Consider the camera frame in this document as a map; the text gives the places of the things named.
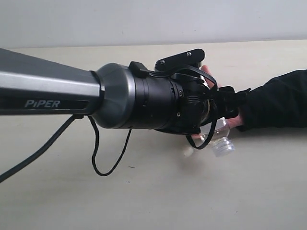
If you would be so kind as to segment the person's open hand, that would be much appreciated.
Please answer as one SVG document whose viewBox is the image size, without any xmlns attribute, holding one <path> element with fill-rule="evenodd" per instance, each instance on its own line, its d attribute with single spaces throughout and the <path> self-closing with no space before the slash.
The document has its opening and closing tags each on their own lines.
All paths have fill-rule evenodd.
<svg viewBox="0 0 307 230">
<path fill-rule="evenodd" d="M 207 65 L 203 65 L 201 67 L 201 70 L 211 75 L 210 70 Z M 212 88 L 214 86 L 214 84 L 210 80 L 206 79 L 206 82 L 209 88 Z M 244 121 L 243 121 L 243 116 L 241 114 L 241 111 L 239 111 L 238 116 L 227 119 L 227 122 L 228 122 L 228 126 L 230 127 L 230 129 L 242 126 L 244 124 Z"/>
</svg>

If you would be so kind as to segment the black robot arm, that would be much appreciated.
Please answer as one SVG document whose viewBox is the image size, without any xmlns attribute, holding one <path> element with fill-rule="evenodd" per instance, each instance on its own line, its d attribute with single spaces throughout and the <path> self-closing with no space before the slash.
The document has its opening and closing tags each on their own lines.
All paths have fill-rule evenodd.
<svg viewBox="0 0 307 230">
<path fill-rule="evenodd" d="M 132 61 L 86 71 L 2 49 L 2 115 L 88 115 L 103 128 L 154 129 L 193 135 L 208 123 L 237 116 L 248 90 L 209 88 L 194 49 L 160 59 L 154 70 Z"/>
</svg>

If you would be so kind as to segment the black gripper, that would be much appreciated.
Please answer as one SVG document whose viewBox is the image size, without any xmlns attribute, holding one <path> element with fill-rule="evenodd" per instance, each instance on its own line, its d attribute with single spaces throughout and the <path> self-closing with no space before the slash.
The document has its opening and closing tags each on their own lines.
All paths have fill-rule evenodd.
<svg viewBox="0 0 307 230">
<path fill-rule="evenodd" d="M 207 87 L 198 74 L 175 73 L 170 79 L 177 84 L 177 110 L 167 126 L 170 134 L 198 134 L 207 124 L 212 129 L 219 119 L 236 117 L 250 92 L 250 88 L 236 92 L 231 86 L 216 84 Z"/>
</svg>

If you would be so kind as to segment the black sleeved forearm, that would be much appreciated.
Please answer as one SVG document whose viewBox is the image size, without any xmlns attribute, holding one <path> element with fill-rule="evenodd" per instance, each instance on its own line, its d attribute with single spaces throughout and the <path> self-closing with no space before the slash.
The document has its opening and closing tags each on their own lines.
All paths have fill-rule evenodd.
<svg viewBox="0 0 307 230">
<path fill-rule="evenodd" d="M 274 77 L 251 90 L 240 107 L 241 132 L 259 128 L 307 127 L 307 71 Z"/>
</svg>

